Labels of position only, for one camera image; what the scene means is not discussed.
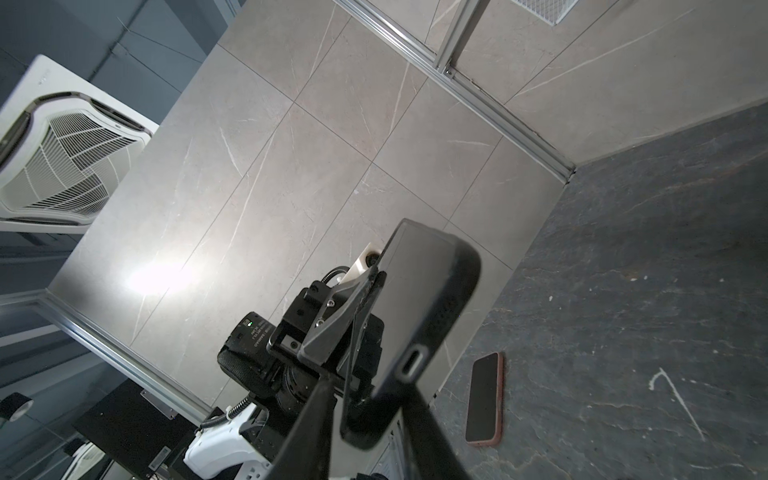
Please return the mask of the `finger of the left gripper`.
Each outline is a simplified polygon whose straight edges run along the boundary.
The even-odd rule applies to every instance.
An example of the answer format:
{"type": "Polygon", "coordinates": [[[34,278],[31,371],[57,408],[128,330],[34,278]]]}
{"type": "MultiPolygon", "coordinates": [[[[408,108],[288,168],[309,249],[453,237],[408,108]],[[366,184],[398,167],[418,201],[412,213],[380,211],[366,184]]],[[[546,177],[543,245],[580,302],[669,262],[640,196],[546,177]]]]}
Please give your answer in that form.
{"type": "Polygon", "coordinates": [[[313,282],[304,299],[316,312],[296,353],[315,372],[375,372],[382,357],[384,324],[373,314],[386,274],[376,267],[348,275],[336,267],[313,282]]]}

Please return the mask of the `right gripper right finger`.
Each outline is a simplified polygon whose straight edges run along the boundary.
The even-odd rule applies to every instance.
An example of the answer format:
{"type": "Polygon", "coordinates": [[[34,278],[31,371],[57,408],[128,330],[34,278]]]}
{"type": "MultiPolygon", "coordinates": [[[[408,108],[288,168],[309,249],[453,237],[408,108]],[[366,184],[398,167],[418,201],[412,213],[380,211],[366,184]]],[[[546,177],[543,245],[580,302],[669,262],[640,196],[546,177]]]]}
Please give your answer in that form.
{"type": "Polygon", "coordinates": [[[402,391],[401,411],[407,479],[469,480],[419,390],[402,391]]]}

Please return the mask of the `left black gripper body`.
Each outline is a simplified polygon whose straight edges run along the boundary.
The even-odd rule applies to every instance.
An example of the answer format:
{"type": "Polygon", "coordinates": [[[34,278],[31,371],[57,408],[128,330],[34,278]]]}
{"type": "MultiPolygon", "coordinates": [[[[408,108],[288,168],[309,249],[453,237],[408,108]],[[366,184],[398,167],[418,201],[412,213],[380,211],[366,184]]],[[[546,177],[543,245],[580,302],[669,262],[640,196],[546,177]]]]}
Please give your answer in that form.
{"type": "Polygon", "coordinates": [[[344,392],[345,381],[350,380],[353,394],[370,395],[373,392],[373,380],[378,370],[375,372],[315,372],[298,363],[296,353],[306,334],[309,319],[316,312],[316,309],[304,299],[307,288],[301,290],[283,315],[269,340],[268,351],[298,371],[315,377],[328,375],[338,393],[344,392]]]}

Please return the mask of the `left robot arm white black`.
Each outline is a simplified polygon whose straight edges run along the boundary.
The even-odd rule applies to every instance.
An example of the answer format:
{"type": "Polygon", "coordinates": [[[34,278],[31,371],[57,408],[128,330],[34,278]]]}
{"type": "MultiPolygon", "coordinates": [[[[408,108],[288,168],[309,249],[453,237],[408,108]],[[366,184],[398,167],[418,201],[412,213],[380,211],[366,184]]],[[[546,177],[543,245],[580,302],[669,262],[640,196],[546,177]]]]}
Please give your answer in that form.
{"type": "Polygon", "coordinates": [[[197,477],[328,478],[336,404],[365,404],[382,352],[372,309],[386,275],[372,267],[330,283],[347,271],[302,289],[279,324],[250,312],[233,329],[217,361],[247,394],[198,427],[184,454],[197,477]]]}

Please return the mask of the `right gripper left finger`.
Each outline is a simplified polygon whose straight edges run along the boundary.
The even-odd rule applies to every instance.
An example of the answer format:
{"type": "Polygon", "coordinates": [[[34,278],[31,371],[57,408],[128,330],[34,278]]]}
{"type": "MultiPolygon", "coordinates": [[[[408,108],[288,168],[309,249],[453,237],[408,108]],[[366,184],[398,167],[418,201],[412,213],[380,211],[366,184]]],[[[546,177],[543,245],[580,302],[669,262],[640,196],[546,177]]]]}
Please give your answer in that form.
{"type": "Polygon", "coordinates": [[[288,435],[266,480],[327,480],[331,460],[335,389],[321,378],[288,435]]]}

